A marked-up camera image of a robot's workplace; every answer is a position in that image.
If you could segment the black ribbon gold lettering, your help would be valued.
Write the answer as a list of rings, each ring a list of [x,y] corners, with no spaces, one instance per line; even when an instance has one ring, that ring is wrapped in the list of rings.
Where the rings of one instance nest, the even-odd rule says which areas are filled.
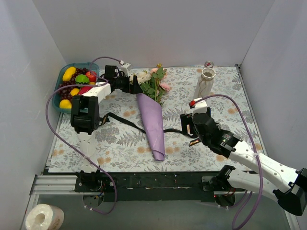
[[[174,128],[163,130],[164,126],[163,126],[163,117],[162,117],[161,112],[153,113],[153,114],[146,112],[144,116],[142,117],[144,118],[144,121],[143,121],[144,129],[136,126],[133,122],[125,118],[115,115],[114,113],[107,113],[103,117],[99,118],[99,121],[101,122],[100,126],[104,125],[106,122],[109,122],[109,119],[108,119],[109,117],[121,123],[124,123],[128,126],[131,126],[135,129],[138,129],[142,133],[145,133],[147,136],[148,142],[150,144],[150,147],[153,150],[159,150],[159,149],[163,150],[164,149],[165,147],[164,133],[174,132],[174,133],[182,134],[181,130],[174,129]],[[195,137],[193,138],[193,140],[190,142],[189,145],[193,146],[200,142],[201,142],[200,139],[196,138],[196,135],[195,135]]]

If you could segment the artificial flower bouquet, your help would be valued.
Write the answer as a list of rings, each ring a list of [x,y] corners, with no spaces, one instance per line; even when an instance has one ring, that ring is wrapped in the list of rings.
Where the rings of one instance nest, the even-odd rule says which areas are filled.
[[[162,97],[170,91],[170,86],[164,82],[167,69],[159,63],[156,68],[143,70],[142,72],[134,73],[134,75],[137,76],[142,92],[160,105],[163,105]]]

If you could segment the purple pink wrapping paper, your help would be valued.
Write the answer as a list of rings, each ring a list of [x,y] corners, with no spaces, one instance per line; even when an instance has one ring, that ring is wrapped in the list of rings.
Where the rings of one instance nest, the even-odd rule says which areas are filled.
[[[137,94],[136,98],[154,160],[164,161],[165,141],[161,105],[143,93]]]

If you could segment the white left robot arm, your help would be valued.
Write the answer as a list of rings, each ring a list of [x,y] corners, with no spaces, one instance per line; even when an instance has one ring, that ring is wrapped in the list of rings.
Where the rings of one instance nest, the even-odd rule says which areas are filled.
[[[71,126],[77,133],[80,143],[83,154],[81,171],[84,173],[94,173],[99,170],[95,141],[95,132],[101,123],[99,103],[115,89],[130,94],[142,93],[137,76],[133,76],[132,82],[129,76],[121,76],[97,82],[87,92],[72,99]]]

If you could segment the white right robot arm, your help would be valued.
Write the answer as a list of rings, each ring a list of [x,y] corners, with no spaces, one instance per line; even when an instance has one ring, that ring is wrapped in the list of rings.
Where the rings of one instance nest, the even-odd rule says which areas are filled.
[[[247,142],[234,133],[221,129],[208,113],[181,114],[183,132],[191,131],[195,141],[202,143],[212,152],[237,161],[256,172],[247,175],[245,172],[225,166],[217,175],[218,187],[228,190],[231,187],[261,191],[263,195],[276,200],[287,212],[301,216],[307,207],[307,170],[285,166],[270,157],[255,153]]]

